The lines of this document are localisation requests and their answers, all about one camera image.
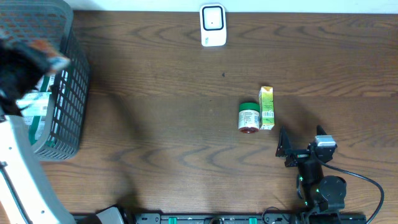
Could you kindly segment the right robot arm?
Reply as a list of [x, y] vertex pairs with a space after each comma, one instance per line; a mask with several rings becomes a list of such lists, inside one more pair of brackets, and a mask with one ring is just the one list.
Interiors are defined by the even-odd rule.
[[285, 128], [280, 129], [275, 155], [285, 158], [286, 167], [297, 167], [297, 194], [306, 209], [291, 214], [289, 223], [341, 223], [338, 212], [345, 208], [346, 181], [325, 176], [322, 166], [333, 159], [337, 144], [331, 135], [317, 126], [317, 135], [305, 149], [294, 149]]

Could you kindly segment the orange tissue packet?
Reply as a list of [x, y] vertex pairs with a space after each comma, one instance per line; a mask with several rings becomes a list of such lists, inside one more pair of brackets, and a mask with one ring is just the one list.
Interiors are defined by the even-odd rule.
[[70, 59], [47, 40], [33, 40], [29, 46], [45, 54], [45, 58], [50, 64], [50, 70], [46, 73], [48, 77], [56, 75], [70, 64]]

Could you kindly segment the green juice carton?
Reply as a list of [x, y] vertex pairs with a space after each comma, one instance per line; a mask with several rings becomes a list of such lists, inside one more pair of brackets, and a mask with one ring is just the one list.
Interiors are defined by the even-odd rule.
[[262, 86], [259, 91], [260, 129], [271, 130], [275, 125], [273, 87]]

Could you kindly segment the green lid spice jar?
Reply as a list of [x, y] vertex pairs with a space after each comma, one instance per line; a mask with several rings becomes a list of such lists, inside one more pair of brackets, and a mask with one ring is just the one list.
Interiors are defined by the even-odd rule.
[[238, 129], [242, 133], [252, 134], [259, 131], [260, 107], [257, 103], [241, 103], [238, 113]]

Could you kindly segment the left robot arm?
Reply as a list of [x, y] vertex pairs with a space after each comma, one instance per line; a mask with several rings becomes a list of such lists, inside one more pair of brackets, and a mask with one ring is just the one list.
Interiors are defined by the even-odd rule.
[[59, 201], [34, 157], [17, 101], [69, 59], [45, 40], [31, 44], [1, 38], [1, 203], [11, 223], [126, 223], [114, 205], [91, 215], [72, 215]]

